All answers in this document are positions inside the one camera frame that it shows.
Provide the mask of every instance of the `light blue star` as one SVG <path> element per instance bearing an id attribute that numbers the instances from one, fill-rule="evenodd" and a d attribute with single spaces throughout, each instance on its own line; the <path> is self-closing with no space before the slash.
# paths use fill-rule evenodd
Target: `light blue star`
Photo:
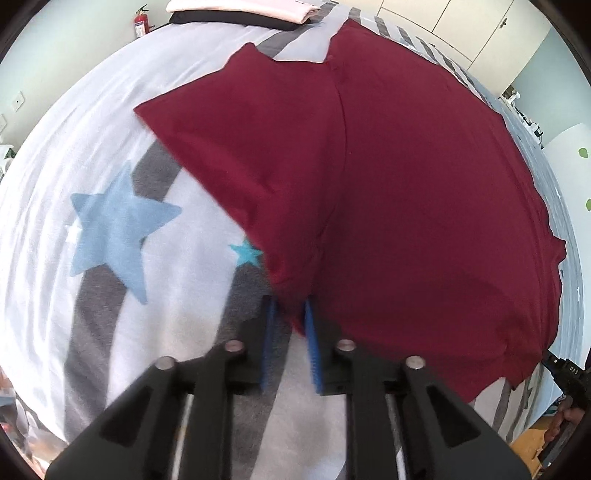
<path id="1" fill-rule="evenodd" d="M 71 196 L 82 225 L 70 275 L 108 265 L 142 303 L 148 303 L 142 240 L 182 211 L 169 203 L 134 194 L 131 166 L 127 164 L 104 193 Z"/>

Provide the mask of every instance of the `red t-shirt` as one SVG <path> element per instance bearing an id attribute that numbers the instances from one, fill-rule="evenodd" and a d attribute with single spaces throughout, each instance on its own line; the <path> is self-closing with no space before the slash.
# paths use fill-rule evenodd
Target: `red t-shirt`
<path id="1" fill-rule="evenodd" d="M 348 21 L 324 63 L 245 45 L 136 108 L 265 253 L 288 309 L 421 355 L 465 400 L 527 377 L 554 339 L 564 242 L 500 115 Z"/>

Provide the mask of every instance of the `cabinet door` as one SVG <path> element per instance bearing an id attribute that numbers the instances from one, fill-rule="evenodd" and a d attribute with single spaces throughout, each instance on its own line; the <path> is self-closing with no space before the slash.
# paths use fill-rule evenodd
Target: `cabinet door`
<path id="1" fill-rule="evenodd" d="M 382 7 L 432 32 L 450 0 L 384 0 Z"/>
<path id="2" fill-rule="evenodd" d="M 515 80 L 550 31 L 548 19 L 528 0 L 515 0 L 504 18 L 504 25 L 499 25 L 469 68 L 498 96 Z"/>
<path id="3" fill-rule="evenodd" d="M 474 60 L 510 5 L 511 0 L 451 0 L 433 33 Z"/>
<path id="4" fill-rule="evenodd" d="M 464 69 L 468 69 L 472 62 L 468 60 L 464 55 L 462 55 L 457 50 L 451 48 L 447 43 L 445 43 L 441 38 L 436 37 L 433 35 L 429 30 L 425 30 L 423 27 L 419 27 L 417 24 L 407 20 L 400 15 L 394 14 L 384 8 L 379 11 L 379 16 L 383 18 L 389 25 L 394 24 L 398 27 L 402 27 L 411 35 L 414 35 L 428 44 L 435 45 L 441 53 L 443 53 L 446 57 L 455 61 L 460 67 Z"/>
<path id="5" fill-rule="evenodd" d="M 382 6 L 382 0 L 355 0 L 348 2 L 348 5 L 361 9 L 361 14 L 366 17 L 377 15 Z"/>

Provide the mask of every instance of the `turquoise star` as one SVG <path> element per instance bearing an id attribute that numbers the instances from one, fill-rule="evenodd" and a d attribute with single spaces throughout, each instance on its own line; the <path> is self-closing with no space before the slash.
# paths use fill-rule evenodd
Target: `turquoise star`
<path id="1" fill-rule="evenodd" d="M 242 245 L 230 245 L 230 248 L 238 254 L 237 267 L 240 267 L 240 265 L 244 265 L 245 263 L 250 263 L 255 267 L 261 268 L 261 263 L 258 261 L 258 257 L 262 255 L 262 251 L 254 248 L 248 241 L 248 238 L 244 239 Z"/>

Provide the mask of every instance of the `bolt head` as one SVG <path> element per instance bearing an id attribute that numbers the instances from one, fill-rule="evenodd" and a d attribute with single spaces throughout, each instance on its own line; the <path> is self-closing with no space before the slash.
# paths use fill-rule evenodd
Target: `bolt head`
<path id="1" fill-rule="evenodd" d="M 357 348 L 357 345 L 355 344 L 355 342 L 353 340 L 343 338 L 342 340 L 338 341 L 338 343 L 336 344 L 336 347 L 341 352 L 352 352 L 353 350 L 355 350 Z"/>
<path id="2" fill-rule="evenodd" d="M 427 365 L 427 363 L 422 356 L 413 355 L 409 356 L 406 359 L 406 365 L 407 367 L 412 368 L 413 370 L 420 370 L 424 368 Z"/>
<path id="3" fill-rule="evenodd" d="M 176 362 L 177 361 L 171 356 L 161 356 L 160 358 L 158 358 L 158 360 L 156 360 L 154 366 L 158 370 L 170 370 L 172 367 L 174 367 L 174 364 Z"/>
<path id="4" fill-rule="evenodd" d="M 229 342 L 226 342 L 224 348 L 226 349 L 226 352 L 230 353 L 242 352 L 244 350 L 244 343 L 240 340 L 230 340 Z"/>

